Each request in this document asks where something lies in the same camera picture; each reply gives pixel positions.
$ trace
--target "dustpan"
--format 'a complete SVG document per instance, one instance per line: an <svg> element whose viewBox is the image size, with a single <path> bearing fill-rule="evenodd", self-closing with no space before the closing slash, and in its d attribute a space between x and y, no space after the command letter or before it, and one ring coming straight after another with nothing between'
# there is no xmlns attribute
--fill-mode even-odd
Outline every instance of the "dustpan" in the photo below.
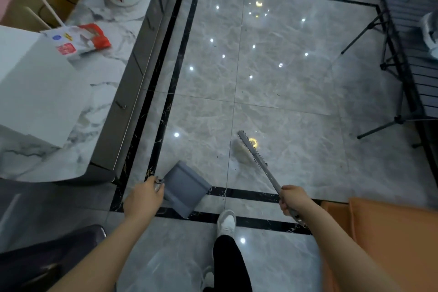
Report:
<svg viewBox="0 0 438 292"><path fill-rule="evenodd" d="M176 163L161 182L166 184L164 198L183 218L189 217L211 188L204 178L183 161Z"/></svg>

